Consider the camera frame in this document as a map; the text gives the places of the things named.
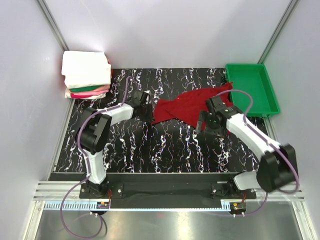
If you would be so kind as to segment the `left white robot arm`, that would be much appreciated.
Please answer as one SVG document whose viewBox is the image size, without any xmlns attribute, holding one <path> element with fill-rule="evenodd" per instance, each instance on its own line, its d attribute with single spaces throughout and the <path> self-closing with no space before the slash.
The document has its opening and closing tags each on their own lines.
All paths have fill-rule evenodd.
<svg viewBox="0 0 320 240">
<path fill-rule="evenodd" d="M 149 90 L 137 90 L 133 96 L 118 105 L 104 109 L 88 107 L 82 113 L 75 140 L 78 149 L 84 155 L 87 170 L 83 185 L 97 198 L 103 198 L 108 193 L 103 150 L 109 138 L 110 127 L 135 118 L 143 122 L 153 120 Z"/>
</svg>

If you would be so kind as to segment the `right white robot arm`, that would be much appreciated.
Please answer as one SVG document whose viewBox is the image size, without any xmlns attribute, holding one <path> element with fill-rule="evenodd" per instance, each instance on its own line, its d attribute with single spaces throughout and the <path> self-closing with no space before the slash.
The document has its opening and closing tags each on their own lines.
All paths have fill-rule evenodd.
<svg viewBox="0 0 320 240">
<path fill-rule="evenodd" d="M 292 182 L 298 183 L 296 151 L 271 139 L 236 106 L 226 106 L 219 96 L 205 102 L 207 110 L 199 113 L 196 132 L 223 138 L 227 132 L 238 137 L 257 157 L 256 171 L 238 173 L 227 185 L 228 195 L 239 198 L 248 189 L 262 189 L 267 193 L 279 190 Z"/>
</svg>

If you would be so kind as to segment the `red t shirt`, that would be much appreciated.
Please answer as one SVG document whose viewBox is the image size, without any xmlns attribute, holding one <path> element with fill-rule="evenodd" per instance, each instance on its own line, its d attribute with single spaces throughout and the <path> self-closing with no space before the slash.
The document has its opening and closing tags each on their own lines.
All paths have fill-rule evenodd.
<svg viewBox="0 0 320 240">
<path fill-rule="evenodd" d="M 153 112 L 153 124 L 177 119 L 195 128 L 200 111 L 207 111 L 206 100 L 217 94 L 231 90 L 233 83 L 228 82 L 220 87 L 200 88 L 184 92 L 174 100 L 160 99 Z"/>
</svg>

